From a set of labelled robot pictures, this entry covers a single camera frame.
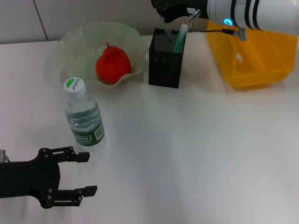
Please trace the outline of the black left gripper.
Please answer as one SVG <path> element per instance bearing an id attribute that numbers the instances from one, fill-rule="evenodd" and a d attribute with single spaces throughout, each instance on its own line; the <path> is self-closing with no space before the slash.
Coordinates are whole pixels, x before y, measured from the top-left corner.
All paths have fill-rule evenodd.
<path id="1" fill-rule="evenodd" d="M 43 208 L 78 207 L 84 197 L 95 196 L 97 186 L 74 190 L 58 190 L 60 162 L 88 162 L 89 152 L 76 153 L 72 146 L 41 148 L 30 161 L 0 164 L 0 197 L 32 196 Z"/>

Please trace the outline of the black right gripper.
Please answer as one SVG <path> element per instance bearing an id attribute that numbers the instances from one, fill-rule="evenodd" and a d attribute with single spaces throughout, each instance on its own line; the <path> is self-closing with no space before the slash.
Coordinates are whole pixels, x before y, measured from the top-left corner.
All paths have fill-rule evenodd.
<path id="1" fill-rule="evenodd" d="M 188 8 L 200 10 L 200 18 L 207 19 L 207 0 L 151 0 L 151 4 L 157 13 L 163 18 L 165 23 L 173 20 L 190 16 Z"/>

